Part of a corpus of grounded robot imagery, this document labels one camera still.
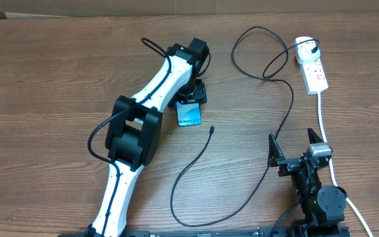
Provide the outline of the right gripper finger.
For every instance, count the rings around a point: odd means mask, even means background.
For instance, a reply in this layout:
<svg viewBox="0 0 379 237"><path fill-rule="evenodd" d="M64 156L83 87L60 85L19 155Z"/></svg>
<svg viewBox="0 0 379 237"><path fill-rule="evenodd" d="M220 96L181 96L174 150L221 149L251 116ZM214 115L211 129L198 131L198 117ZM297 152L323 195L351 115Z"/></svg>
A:
<svg viewBox="0 0 379 237"><path fill-rule="evenodd" d="M308 128L307 132L310 144L319 144L323 142L323 139L312 128Z"/></svg>
<svg viewBox="0 0 379 237"><path fill-rule="evenodd" d="M268 151L268 166L277 167L279 161L285 159L280 146L278 145L276 138L273 134L268 135L269 151Z"/></svg>

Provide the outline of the blue Galaxy smartphone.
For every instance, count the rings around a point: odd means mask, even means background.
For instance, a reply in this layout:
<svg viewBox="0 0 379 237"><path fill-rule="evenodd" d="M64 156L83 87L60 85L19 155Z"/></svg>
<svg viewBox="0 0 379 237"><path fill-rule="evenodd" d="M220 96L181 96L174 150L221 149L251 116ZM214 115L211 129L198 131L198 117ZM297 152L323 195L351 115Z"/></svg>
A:
<svg viewBox="0 0 379 237"><path fill-rule="evenodd" d="M200 105L198 103L183 104L176 102L178 126L197 126L202 123Z"/></svg>

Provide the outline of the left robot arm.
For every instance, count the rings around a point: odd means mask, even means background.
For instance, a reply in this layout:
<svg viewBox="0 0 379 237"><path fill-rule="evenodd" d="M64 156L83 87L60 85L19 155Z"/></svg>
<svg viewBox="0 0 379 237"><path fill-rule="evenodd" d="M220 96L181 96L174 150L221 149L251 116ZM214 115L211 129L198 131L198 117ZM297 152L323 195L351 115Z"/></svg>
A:
<svg viewBox="0 0 379 237"><path fill-rule="evenodd" d="M163 49L153 41L141 42L158 53L164 63L158 73L132 97L121 95L111 116L88 138L88 151L109 166L107 187L95 220L84 236L122 236L134 187L159 146L163 111L173 105L200 105L207 101L200 79L211 54L207 43L193 38Z"/></svg>

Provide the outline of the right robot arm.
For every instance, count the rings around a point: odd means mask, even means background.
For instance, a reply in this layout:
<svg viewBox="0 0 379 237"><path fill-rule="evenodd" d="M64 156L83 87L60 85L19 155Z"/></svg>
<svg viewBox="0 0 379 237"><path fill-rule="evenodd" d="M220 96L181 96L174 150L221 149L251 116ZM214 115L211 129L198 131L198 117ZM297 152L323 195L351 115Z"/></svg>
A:
<svg viewBox="0 0 379 237"><path fill-rule="evenodd" d="M274 223L271 236L349 236L349 229L341 227L347 205L347 192L338 186L323 186L318 171L330 164L333 149L312 128L307 129L309 146L298 158L284 157L276 138L268 137L268 166L278 168L278 176L289 176L297 192L298 201ZM278 225L296 207L303 218L289 227Z"/></svg>

